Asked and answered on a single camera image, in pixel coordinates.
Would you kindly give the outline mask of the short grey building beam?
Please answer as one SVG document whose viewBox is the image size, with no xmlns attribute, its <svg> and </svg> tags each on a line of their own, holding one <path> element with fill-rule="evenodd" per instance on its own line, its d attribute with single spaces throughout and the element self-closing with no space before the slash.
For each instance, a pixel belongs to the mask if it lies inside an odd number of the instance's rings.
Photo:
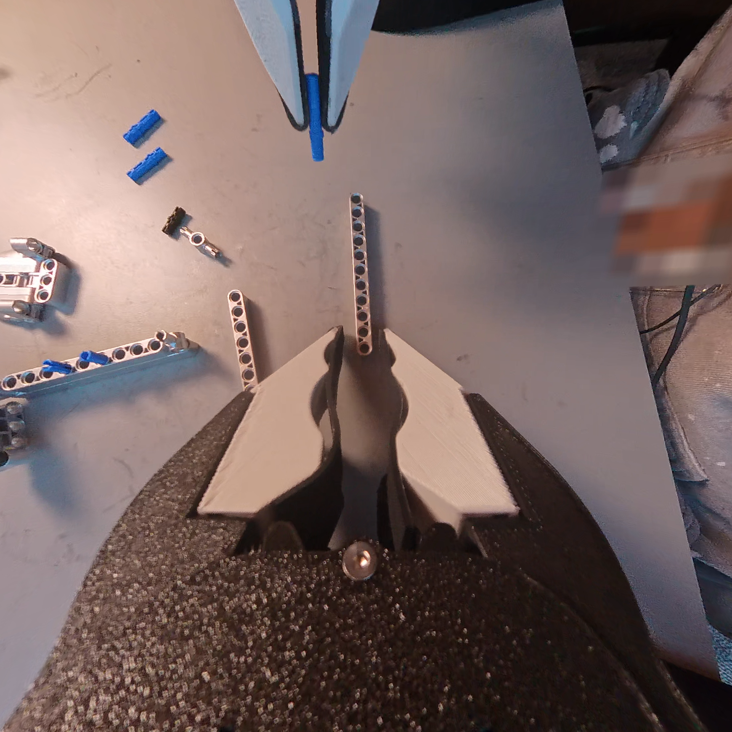
<svg viewBox="0 0 732 732">
<path fill-rule="evenodd" d="M 258 385 L 258 373 L 252 352 L 252 336 L 247 319 L 247 298 L 242 291 L 233 289 L 228 292 L 227 300 L 242 390 L 251 392 Z"/>
</svg>

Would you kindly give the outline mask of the long blue pin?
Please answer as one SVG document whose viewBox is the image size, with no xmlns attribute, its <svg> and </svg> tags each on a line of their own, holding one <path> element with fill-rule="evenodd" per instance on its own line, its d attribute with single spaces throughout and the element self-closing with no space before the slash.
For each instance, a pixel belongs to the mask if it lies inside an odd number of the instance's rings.
<svg viewBox="0 0 732 732">
<path fill-rule="evenodd" d="M 162 123 L 162 117 L 155 110 L 151 109 L 134 123 L 124 134 L 123 139 L 130 145 L 138 146 L 146 140 Z"/>
<path fill-rule="evenodd" d="M 305 101 L 312 160 L 322 162 L 324 161 L 324 128 L 321 116 L 321 90 L 317 73 L 305 74 Z"/>
<path fill-rule="evenodd" d="M 126 175 L 137 185 L 143 185 L 160 169 L 172 161 L 170 155 L 161 147 L 150 151 L 140 162 L 128 170 Z"/>
</svg>

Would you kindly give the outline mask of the pale patterned cloth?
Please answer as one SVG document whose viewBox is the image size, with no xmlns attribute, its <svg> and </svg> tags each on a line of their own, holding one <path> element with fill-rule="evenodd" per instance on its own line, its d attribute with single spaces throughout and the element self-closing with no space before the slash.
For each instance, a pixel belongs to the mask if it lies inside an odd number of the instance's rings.
<svg viewBox="0 0 732 732">
<path fill-rule="evenodd" d="M 730 9 L 682 62 L 639 169 L 678 173 L 689 203 L 710 193 L 702 240 L 669 253 L 697 282 L 683 331 L 655 388 L 703 609 L 730 684 Z"/>
</svg>

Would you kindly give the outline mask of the long grey beam with pins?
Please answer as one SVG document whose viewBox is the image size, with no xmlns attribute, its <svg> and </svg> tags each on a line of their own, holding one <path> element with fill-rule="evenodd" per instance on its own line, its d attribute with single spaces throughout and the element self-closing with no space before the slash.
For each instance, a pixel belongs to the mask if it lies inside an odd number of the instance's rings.
<svg viewBox="0 0 732 732">
<path fill-rule="evenodd" d="M 39 367 L 11 372 L 1 379 L 3 397 L 32 397 L 93 380 L 141 370 L 197 353 L 199 346 L 183 332 L 159 330 L 133 343 L 102 351 L 83 351 L 66 360 L 44 360 Z"/>
</svg>

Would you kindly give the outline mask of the silver engine block piece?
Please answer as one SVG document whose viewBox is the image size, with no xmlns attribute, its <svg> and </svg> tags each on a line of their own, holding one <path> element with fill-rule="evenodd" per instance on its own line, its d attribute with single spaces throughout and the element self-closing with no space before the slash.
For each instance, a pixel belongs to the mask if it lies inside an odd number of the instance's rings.
<svg viewBox="0 0 732 732">
<path fill-rule="evenodd" d="M 10 458 L 29 445 L 25 412 L 28 401 L 24 398 L 1 399 L 1 468 Z"/>
<path fill-rule="evenodd" d="M 1 255 L 1 320 L 34 325 L 50 308 L 65 308 L 71 269 L 56 249 L 33 237 L 9 244 Z"/>
</svg>

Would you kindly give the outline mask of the person's black clothing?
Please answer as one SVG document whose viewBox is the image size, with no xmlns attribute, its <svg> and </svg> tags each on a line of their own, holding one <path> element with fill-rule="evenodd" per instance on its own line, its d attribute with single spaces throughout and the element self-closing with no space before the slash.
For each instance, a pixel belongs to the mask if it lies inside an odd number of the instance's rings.
<svg viewBox="0 0 732 732">
<path fill-rule="evenodd" d="M 380 1 L 371 29 L 387 34 L 413 34 L 453 26 L 517 8 L 543 10 L 562 2 L 535 1 Z"/>
</svg>

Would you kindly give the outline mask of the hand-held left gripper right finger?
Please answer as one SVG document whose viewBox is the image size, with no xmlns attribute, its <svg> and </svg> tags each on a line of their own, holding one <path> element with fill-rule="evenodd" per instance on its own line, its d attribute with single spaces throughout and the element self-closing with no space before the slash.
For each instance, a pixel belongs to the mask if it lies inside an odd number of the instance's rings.
<svg viewBox="0 0 732 732">
<path fill-rule="evenodd" d="M 393 547 L 418 547 L 434 526 L 513 518 L 519 504 L 462 386 L 390 329 L 384 348 L 399 396 L 389 439 L 384 519 Z"/>
</svg>

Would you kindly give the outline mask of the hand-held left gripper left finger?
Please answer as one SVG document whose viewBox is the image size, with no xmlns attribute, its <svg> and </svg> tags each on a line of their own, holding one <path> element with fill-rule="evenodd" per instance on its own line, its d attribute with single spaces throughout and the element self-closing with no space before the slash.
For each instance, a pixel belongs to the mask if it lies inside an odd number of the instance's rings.
<svg viewBox="0 0 732 732">
<path fill-rule="evenodd" d="M 344 332 L 326 332 L 253 391 L 197 505 L 199 517 L 234 517 L 238 544 L 266 543 L 281 523 L 309 551 L 329 547 L 343 511 L 337 388 Z"/>
</svg>

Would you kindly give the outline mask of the small grey pin connector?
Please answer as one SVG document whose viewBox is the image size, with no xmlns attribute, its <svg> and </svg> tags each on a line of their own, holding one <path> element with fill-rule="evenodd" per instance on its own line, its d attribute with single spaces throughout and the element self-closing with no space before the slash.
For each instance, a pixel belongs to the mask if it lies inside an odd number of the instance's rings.
<svg viewBox="0 0 732 732">
<path fill-rule="evenodd" d="M 187 226 L 181 226 L 178 233 L 185 237 L 194 248 L 209 258 L 219 259 L 222 256 L 222 252 L 214 244 L 210 243 L 206 235 L 202 232 L 192 231 Z"/>
</svg>

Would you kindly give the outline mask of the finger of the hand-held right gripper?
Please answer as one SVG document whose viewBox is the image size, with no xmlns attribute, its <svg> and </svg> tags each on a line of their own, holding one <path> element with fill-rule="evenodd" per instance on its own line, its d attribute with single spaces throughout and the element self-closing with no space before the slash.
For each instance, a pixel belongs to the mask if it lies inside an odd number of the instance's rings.
<svg viewBox="0 0 732 732">
<path fill-rule="evenodd" d="M 296 1 L 235 1 L 259 57 L 273 81 L 290 124 L 307 129 L 309 111 Z"/>
<path fill-rule="evenodd" d="M 379 1 L 317 1 L 316 26 L 321 123 L 340 126 Z"/>
</svg>

